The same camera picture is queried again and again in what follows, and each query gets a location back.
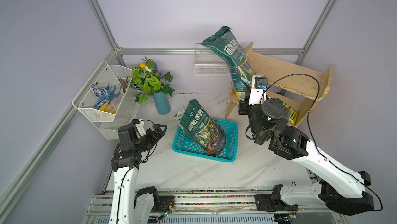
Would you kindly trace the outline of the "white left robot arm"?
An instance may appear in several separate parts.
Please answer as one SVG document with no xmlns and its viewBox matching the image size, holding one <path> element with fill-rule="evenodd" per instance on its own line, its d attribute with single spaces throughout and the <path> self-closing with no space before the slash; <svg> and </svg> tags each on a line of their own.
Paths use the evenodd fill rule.
<svg viewBox="0 0 397 224">
<path fill-rule="evenodd" d="M 134 119 L 118 129 L 120 142 L 111 160 L 114 191 L 109 223 L 158 224 L 174 211 L 174 197 L 160 198 L 154 186 L 135 191 L 140 165 L 147 162 L 167 126 Z"/>
</svg>

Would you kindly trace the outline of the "yellow green fertilizer packet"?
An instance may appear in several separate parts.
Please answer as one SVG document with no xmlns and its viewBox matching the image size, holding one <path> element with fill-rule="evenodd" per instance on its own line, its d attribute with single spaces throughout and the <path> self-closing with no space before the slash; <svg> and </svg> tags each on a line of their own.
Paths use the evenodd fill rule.
<svg viewBox="0 0 397 224">
<path fill-rule="evenodd" d="M 291 115 L 290 115 L 290 118 L 289 118 L 289 123 L 296 124 L 299 111 L 295 110 L 293 107 L 291 107 L 289 105 L 288 106 L 286 105 L 285 107 L 287 107 L 291 111 Z"/>
</svg>

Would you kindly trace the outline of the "white green fertilizer bag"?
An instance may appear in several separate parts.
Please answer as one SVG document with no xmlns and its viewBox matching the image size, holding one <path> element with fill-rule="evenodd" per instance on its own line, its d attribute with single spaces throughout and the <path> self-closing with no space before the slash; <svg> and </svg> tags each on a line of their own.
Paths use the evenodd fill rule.
<svg viewBox="0 0 397 224">
<path fill-rule="evenodd" d="M 175 118 L 175 120 L 177 121 L 178 124 L 180 124 L 181 119 L 183 118 L 185 111 L 186 111 L 186 109 L 183 108 L 182 110 L 178 111 L 178 112 L 174 115 L 174 118 Z"/>
</svg>

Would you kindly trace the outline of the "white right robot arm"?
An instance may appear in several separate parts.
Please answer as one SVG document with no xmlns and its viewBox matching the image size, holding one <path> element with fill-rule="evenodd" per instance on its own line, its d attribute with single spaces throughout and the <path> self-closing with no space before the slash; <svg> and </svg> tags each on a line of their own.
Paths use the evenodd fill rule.
<svg viewBox="0 0 397 224">
<path fill-rule="evenodd" d="M 271 196 L 257 198 L 258 208 L 275 212 L 319 204 L 348 216 L 375 209 L 373 196 L 365 190 L 371 184 L 370 175 L 334 161 L 305 133 L 290 126 L 291 110 L 279 100 L 239 101 L 238 110 L 248 116 L 250 140 L 260 145 L 268 142 L 276 155 L 304 166 L 321 179 L 308 186 L 275 185 Z"/>
</svg>

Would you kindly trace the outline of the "dark green soil bag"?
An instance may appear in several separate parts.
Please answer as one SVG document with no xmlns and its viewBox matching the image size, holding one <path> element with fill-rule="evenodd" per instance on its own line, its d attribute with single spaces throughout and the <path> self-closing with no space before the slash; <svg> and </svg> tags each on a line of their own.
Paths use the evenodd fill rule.
<svg viewBox="0 0 397 224">
<path fill-rule="evenodd" d="M 190 140 L 198 143 L 210 156 L 219 155 L 226 144 L 224 131 L 197 99 L 191 100 L 185 109 L 179 124 L 181 129 Z"/>
<path fill-rule="evenodd" d="M 227 63 L 237 99 L 243 101 L 246 96 L 246 88 L 251 86 L 255 71 L 230 27 L 221 27 L 214 35 L 206 38 L 201 45 L 210 49 Z"/>
</svg>

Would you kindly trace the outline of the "dark green soil bag front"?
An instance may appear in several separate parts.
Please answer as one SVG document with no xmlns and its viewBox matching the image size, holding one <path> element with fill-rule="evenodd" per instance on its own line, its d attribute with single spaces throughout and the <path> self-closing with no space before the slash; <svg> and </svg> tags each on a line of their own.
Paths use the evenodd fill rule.
<svg viewBox="0 0 397 224">
<path fill-rule="evenodd" d="M 179 124 L 181 129 L 190 140 L 198 143 L 210 156 L 219 155 L 226 144 L 224 131 L 197 99 L 191 100 L 185 109 Z"/>
</svg>

